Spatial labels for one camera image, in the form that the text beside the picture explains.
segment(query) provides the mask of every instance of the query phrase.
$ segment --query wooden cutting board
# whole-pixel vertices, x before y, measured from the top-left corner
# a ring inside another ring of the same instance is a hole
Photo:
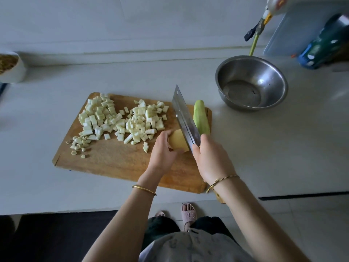
[[[94,92],[90,94],[88,98],[94,98],[98,95],[98,92]],[[123,110],[124,107],[128,107],[129,109],[134,108],[135,104],[133,100],[139,100],[139,98],[136,97],[112,94],[110,95],[110,98],[114,101],[115,110],[117,112],[118,110]],[[147,105],[156,104],[157,102],[157,100],[144,100]],[[79,114],[84,110],[86,104],[87,100],[82,106]],[[175,111],[172,109],[171,102],[165,102],[165,105],[170,106],[166,113],[167,120],[164,121],[165,129],[179,129],[180,127],[176,119]],[[188,105],[188,108],[190,113],[193,115],[194,106]],[[212,111],[208,108],[205,109],[211,127]],[[86,152],[84,152],[86,158],[82,159],[81,151],[79,151],[77,155],[72,155],[72,149],[70,148],[71,144],[67,145],[65,143],[65,141],[71,140],[73,136],[77,136],[78,133],[82,131],[82,126],[79,123],[78,117],[79,115],[76,116],[76,119],[72,123],[72,126],[52,160],[54,166],[96,175],[137,181],[147,168],[151,151],[159,133],[155,134],[153,140],[148,140],[149,151],[148,153],[145,153],[143,151],[143,142],[136,145],[131,145],[130,143],[124,144],[124,142],[117,140],[113,131],[110,134],[110,140],[105,140],[102,136],[99,141],[91,141],[90,147],[88,147]],[[159,186],[193,193],[201,193],[205,190],[206,183],[199,174],[193,155],[191,152],[186,152],[177,158],[170,172],[164,175],[161,179]]]

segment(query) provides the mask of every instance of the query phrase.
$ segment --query stainless steel bowl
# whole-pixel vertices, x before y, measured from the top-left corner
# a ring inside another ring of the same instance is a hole
[[[254,56],[236,56],[218,66],[216,83],[222,100],[238,110],[257,111],[279,105],[288,92],[281,71]]]

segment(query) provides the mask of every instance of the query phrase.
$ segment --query bowl of food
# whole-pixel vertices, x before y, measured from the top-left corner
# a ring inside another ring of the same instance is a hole
[[[17,53],[0,53],[0,82],[19,83],[26,73],[27,68]]]
[[[258,111],[279,105],[288,92],[282,72],[272,63],[254,56],[236,56],[216,70],[222,100],[231,108]]]

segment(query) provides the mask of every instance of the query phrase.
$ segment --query knife blade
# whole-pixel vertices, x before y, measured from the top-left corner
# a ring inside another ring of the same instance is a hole
[[[176,112],[177,121],[182,130],[185,141],[187,142],[189,149],[193,153],[192,145],[196,144],[200,146],[200,133],[196,127],[192,115],[190,114],[188,107],[184,101],[182,93],[179,90],[178,85],[174,91],[172,98],[172,106]]]

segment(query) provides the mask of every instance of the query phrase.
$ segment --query bracelet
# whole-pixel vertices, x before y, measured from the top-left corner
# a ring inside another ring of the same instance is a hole
[[[133,186],[132,186],[132,188],[139,188],[139,189],[142,189],[142,190],[148,191],[148,192],[152,193],[154,196],[156,196],[156,193],[155,193],[155,192],[152,192],[151,190],[146,189],[146,188],[144,188],[144,187],[142,187],[142,186],[133,185]]]
[[[206,191],[206,193],[208,193],[208,192],[210,191],[210,189],[213,189],[213,187],[214,187],[215,185],[217,185],[217,183],[219,183],[220,181],[222,181],[222,180],[224,180],[224,179],[227,179],[227,178],[229,178],[229,177],[238,177],[238,175],[235,174],[235,175],[231,175],[231,176],[226,176],[226,177],[221,178],[221,179],[216,179],[216,181],[208,188],[208,190]]]

